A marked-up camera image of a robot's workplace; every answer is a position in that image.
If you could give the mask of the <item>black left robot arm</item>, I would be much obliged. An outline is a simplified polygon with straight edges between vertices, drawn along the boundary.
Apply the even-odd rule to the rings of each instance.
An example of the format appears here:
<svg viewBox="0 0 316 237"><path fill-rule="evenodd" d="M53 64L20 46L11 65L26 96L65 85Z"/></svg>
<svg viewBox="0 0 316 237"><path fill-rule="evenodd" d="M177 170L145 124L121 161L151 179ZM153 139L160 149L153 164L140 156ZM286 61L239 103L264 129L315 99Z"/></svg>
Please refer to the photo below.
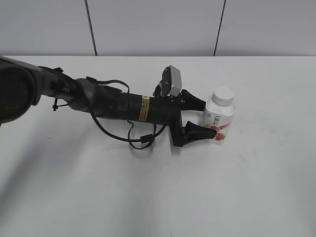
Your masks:
<svg viewBox="0 0 316 237"><path fill-rule="evenodd" d="M59 100L73 110L89 113L95 123L100 118L150 123L154 130L138 140L130 137L124 141L142 148L151 146L166 127L172 143L182 147L190 142L214 138L218 130L205 128L192 122L182 124L182 111L203 111L205 102L182 88L180 71L167 66L153 95L132 94L114 88L116 80L99 81L91 77L73 79L60 68L35 66L7 57L0 59L0 121L8 123L20 118L42 96Z"/></svg>

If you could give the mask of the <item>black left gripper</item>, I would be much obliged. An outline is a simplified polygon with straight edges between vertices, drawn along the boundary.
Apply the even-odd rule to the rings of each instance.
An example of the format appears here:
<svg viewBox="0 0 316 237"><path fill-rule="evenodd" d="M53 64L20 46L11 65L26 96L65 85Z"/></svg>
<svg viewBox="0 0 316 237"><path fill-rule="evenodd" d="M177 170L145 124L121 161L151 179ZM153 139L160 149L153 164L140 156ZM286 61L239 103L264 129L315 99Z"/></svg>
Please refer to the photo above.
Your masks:
<svg viewBox="0 0 316 237"><path fill-rule="evenodd" d="M182 111L203 111L206 102L182 89L178 96L161 96L161 89L153 92L149 105L149 122L169 127L172 144L183 147L191 142L213 139L217 131L196 125L190 121L182 126Z"/></svg>

